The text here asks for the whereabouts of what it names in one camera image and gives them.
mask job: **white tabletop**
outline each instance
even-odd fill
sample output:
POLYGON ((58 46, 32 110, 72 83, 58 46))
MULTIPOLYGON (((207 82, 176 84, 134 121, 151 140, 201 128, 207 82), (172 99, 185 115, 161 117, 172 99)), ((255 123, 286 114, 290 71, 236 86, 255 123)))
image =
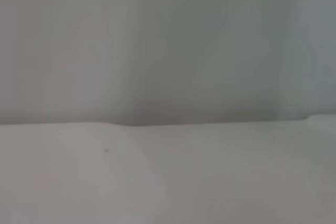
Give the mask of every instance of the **white tabletop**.
POLYGON ((336 223, 336 116, 0 126, 0 223, 336 223))

